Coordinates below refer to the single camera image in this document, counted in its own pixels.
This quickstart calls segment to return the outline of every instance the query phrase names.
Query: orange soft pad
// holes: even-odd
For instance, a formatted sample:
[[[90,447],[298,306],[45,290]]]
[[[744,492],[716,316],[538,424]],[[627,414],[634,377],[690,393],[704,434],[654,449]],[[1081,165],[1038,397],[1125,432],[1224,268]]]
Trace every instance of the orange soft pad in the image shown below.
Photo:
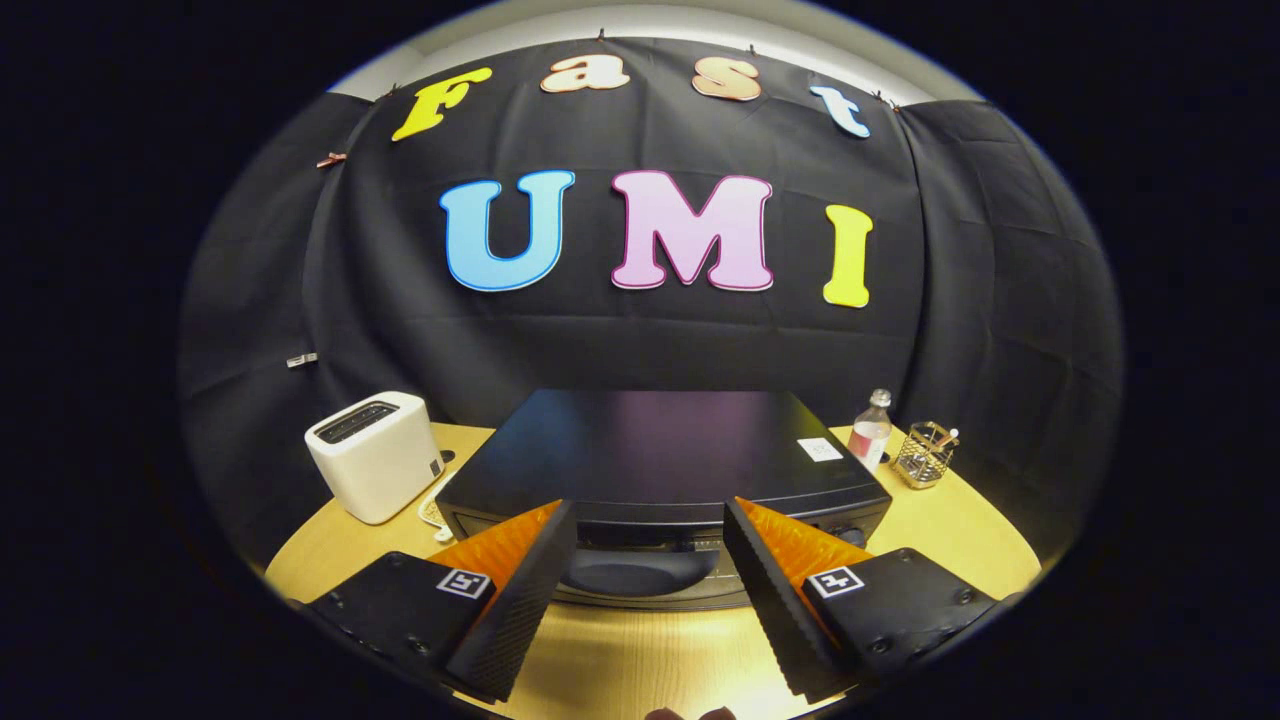
[[[746,512],[746,518],[760,534],[765,547],[773,553],[773,561],[782,569],[791,587],[800,596],[800,601],[809,609],[818,623],[822,619],[814,611],[809,598],[805,597],[801,585],[805,578],[815,573],[844,568],[874,557],[874,555],[850,544],[835,536],[827,534],[813,525],[806,525],[795,518],[759,506],[750,500],[735,497],[733,500]]]
[[[543,525],[547,524],[559,503],[561,501],[556,500],[541,507],[534,507],[476,533],[453,547],[447,547],[428,560],[447,568],[484,573],[493,578],[495,592],[480,614],[484,616],[493,606],[493,601],[498,600],[503,588],[511,582],[511,577],[516,574],[516,568],[520,568],[520,564],[525,561],[525,555],[538,539],[538,533],[543,532]]]

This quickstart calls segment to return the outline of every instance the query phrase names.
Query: toaster slot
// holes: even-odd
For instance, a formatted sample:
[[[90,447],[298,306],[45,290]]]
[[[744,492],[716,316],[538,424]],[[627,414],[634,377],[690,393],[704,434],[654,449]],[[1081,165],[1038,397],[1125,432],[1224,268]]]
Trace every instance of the toaster slot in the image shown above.
[[[356,407],[351,413],[347,413],[342,418],[338,418],[316,430],[316,437],[329,445],[335,445],[397,410],[399,410],[399,407],[392,405],[390,402],[383,402],[380,400],[366,402],[365,405]]]

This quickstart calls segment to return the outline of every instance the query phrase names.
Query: white toaster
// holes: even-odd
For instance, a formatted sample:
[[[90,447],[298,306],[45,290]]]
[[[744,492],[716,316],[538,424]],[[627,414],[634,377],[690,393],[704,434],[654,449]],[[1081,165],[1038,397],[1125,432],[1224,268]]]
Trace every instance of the white toaster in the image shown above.
[[[426,402],[403,392],[335,413],[307,429],[306,441],[333,496],[370,525],[389,520],[444,473]]]

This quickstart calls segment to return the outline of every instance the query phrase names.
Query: white ceiling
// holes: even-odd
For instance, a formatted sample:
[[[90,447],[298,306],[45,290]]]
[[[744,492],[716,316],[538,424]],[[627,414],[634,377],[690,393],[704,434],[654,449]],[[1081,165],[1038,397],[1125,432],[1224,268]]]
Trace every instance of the white ceiling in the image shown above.
[[[901,105],[980,99],[937,64],[824,8],[796,0],[686,0],[681,5],[626,0],[507,0],[417,35],[333,87],[372,99],[480,58],[544,42],[605,35],[696,40],[835,77]]]

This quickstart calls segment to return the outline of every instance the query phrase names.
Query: yellow letter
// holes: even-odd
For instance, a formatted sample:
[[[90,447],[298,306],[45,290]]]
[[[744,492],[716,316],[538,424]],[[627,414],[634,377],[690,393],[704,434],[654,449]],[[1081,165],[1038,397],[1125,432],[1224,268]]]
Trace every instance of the yellow letter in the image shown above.
[[[836,225],[836,260],[831,268],[831,282],[822,286],[822,299],[832,305],[863,307],[870,300],[870,292],[863,284],[863,273],[872,219],[861,210],[845,205],[827,205],[827,219]]]
[[[750,63],[728,58],[703,58],[694,63],[694,69],[698,70],[694,76],[694,90],[703,95],[742,102],[760,96],[760,83],[751,79],[760,77],[760,70]]]
[[[411,135],[417,135],[424,129],[431,129],[440,124],[440,120],[444,119],[444,115],[436,113],[440,105],[453,108],[467,96],[468,82],[484,82],[490,77],[493,77],[493,70],[480,68],[419,90],[413,94],[417,97],[417,102],[408,111],[404,124],[392,135],[392,141],[404,140]]]
[[[613,90],[630,81],[631,76],[622,74],[622,58],[580,55],[552,65],[552,74],[547,76],[539,87],[547,92],[573,92],[584,87]]]

